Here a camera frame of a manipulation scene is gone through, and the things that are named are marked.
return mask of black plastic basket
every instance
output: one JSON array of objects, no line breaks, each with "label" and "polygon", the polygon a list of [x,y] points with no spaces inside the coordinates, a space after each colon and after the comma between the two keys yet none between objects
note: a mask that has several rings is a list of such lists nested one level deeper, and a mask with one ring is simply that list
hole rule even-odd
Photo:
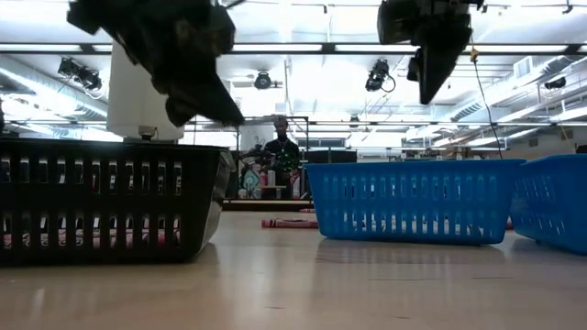
[{"label": "black plastic basket", "polygon": [[224,148],[0,139],[0,261],[184,261],[215,233]]}]

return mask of red mat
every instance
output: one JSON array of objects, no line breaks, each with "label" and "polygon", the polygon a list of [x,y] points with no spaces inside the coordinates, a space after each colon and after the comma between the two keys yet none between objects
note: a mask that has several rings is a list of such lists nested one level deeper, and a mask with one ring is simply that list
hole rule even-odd
[{"label": "red mat", "polygon": [[303,219],[271,219],[262,220],[260,226],[263,228],[305,228],[317,229],[318,222],[316,220]]}]

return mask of person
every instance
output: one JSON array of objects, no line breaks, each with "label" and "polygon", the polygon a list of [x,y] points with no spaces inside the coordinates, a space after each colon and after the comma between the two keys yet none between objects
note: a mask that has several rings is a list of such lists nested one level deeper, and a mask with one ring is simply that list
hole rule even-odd
[{"label": "person", "polygon": [[[298,173],[300,166],[300,149],[287,137],[287,119],[280,115],[273,122],[277,138],[268,142],[265,149],[275,154],[275,162],[272,169],[275,171],[275,184],[286,186],[282,189],[282,199],[292,197],[292,185],[290,179]],[[274,195],[275,192],[265,192],[265,195]]]}]

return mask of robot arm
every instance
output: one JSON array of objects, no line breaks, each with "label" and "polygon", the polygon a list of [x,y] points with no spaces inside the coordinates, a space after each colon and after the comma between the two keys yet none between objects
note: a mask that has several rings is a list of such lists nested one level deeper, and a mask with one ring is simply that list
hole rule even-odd
[{"label": "robot arm", "polygon": [[[67,20],[95,34],[107,32],[133,64],[167,94],[165,108],[176,126],[195,115],[238,126],[244,118],[216,75],[216,58],[232,50],[235,26],[227,10],[210,0],[74,0]],[[470,5],[483,0],[382,0],[377,20],[380,43],[410,40],[420,49],[410,60],[408,80],[419,83],[428,104],[450,76],[471,38]]]},{"label": "robot arm", "polygon": [[226,7],[209,0],[76,0],[67,20],[90,34],[102,28],[133,64],[145,68],[153,87],[169,96],[165,109],[176,126],[196,115],[243,124],[216,75],[216,58],[234,45]]}]

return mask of plastic basket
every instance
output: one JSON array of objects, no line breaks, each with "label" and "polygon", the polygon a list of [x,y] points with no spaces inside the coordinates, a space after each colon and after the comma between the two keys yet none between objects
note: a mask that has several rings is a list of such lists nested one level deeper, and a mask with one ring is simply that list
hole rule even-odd
[{"label": "plastic basket", "polygon": [[223,148],[0,139],[0,260],[190,259],[234,168]]},{"label": "plastic basket", "polygon": [[512,202],[516,233],[587,253],[587,155],[550,156],[520,168]]},{"label": "plastic basket", "polygon": [[523,160],[307,165],[322,235],[495,244]]}]

